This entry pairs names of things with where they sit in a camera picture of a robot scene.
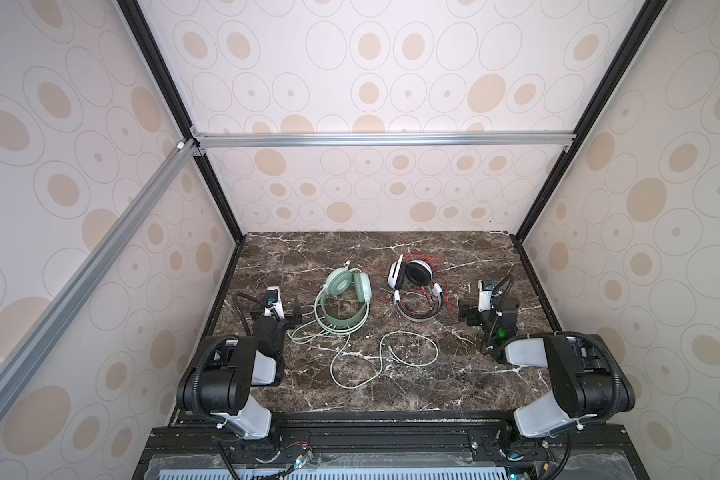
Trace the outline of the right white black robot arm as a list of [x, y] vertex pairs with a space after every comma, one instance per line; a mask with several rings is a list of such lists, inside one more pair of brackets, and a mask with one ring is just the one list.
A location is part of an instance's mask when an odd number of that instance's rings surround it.
[[484, 332], [482, 354], [502, 364], [549, 373], [550, 391], [513, 413], [514, 431], [520, 436], [543, 438], [581, 430], [635, 407], [634, 388], [600, 336], [556, 331], [510, 337], [501, 322], [513, 313], [512, 309], [459, 306], [459, 319]]

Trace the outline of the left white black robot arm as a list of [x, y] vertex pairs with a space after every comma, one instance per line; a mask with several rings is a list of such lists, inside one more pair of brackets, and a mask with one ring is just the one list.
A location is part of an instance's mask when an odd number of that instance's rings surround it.
[[250, 336], [202, 339], [177, 387], [177, 407], [243, 440], [269, 436], [272, 413], [251, 389], [282, 382], [285, 336], [301, 323], [296, 305], [282, 319], [255, 312]]

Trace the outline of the mint green headphones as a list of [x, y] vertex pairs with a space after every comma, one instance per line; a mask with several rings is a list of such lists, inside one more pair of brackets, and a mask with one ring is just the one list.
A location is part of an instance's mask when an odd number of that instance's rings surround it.
[[[330, 314], [331, 301], [351, 300], [358, 310], [347, 316]], [[366, 323], [372, 301], [372, 287], [369, 275], [359, 268], [351, 268], [347, 261], [333, 270], [324, 281], [314, 304], [313, 313], [320, 328], [337, 336], [347, 336], [356, 332]]]

